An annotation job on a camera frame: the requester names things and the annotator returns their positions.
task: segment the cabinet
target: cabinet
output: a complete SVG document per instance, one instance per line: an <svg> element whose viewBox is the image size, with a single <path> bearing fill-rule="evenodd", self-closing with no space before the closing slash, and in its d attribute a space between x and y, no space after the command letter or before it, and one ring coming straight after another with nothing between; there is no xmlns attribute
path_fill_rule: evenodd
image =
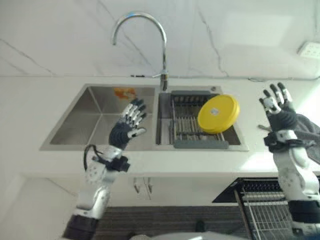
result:
<svg viewBox="0 0 320 240"><path fill-rule="evenodd" d="M211 206L233 178L228 177L132 177L119 175L111 188L110 207ZM51 178L66 191L77 194L83 176Z"/></svg>
<svg viewBox="0 0 320 240"><path fill-rule="evenodd" d="M230 177L147 177L151 206L211 206Z"/></svg>

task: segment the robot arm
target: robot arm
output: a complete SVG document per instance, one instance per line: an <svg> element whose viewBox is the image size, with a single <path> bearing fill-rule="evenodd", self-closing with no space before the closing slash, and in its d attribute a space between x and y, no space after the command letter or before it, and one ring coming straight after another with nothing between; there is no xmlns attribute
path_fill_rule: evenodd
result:
<svg viewBox="0 0 320 240"><path fill-rule="evenodd" d="M84 151L85 186L78 194L75 210L63 233L66 240L91 240L103 216L110 198L111 186L119 172L127 172L130 164L122 156L129 140L146 132L138 128L147 116L143 100L133 100L122 112L109 135L109 145L104 153L95 145L88 145ZM93 148L95 156L87 166L87 153Z"/></svg>
<svg viewBox="0 0 320 240"><path fill-rule="evenodd" d="M282 83L271 84L275 99L264 90L259 101L264 107L272 132L264 143L273 153L278 181L288 201L292 231L296 236L320 234L319 180L310 170L306 146L294 132L297 115L289 91Z"/></svg>

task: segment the floor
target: floor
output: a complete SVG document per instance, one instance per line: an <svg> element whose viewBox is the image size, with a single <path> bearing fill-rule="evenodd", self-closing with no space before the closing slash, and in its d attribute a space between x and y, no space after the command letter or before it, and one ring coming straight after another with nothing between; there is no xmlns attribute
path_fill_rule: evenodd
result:
<svg viewBox="0 0 320 240"><path fill-rule="evenodd" d="M194 232L203 220L208 230L247 238L237 206L110 207L100 220L96 240L126 240L129 233L157 236Z"/></svg>

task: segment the electrical outlet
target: electrical outlet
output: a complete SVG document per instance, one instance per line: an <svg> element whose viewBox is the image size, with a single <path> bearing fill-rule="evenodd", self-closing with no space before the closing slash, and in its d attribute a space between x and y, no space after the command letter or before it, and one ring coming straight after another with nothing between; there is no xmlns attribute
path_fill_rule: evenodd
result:
<svg viewBox="0 0 320 240"><path fill-rule="evenodd" d="M307 41L300 47L297 53L304 58L320 59L320 43Z"/></svg>

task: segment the wire rack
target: wire rack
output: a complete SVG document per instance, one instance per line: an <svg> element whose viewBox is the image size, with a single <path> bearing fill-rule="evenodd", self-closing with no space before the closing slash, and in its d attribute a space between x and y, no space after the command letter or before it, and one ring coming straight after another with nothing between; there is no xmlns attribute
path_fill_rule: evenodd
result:
<svg viewBox="0 0 320 240"><path fill-rule="evenodd" d="M293 238L288 202L277 182L257 181L239 189L251 238L288 240Z"/></svg>
<svg viewBox="0 0 320 240"><path fill-rule="evenodd" d="M195 141L224 141L224 135L208 134L198 125L197 116L210 96L175 96L172 99L173 139Z"/></svg>

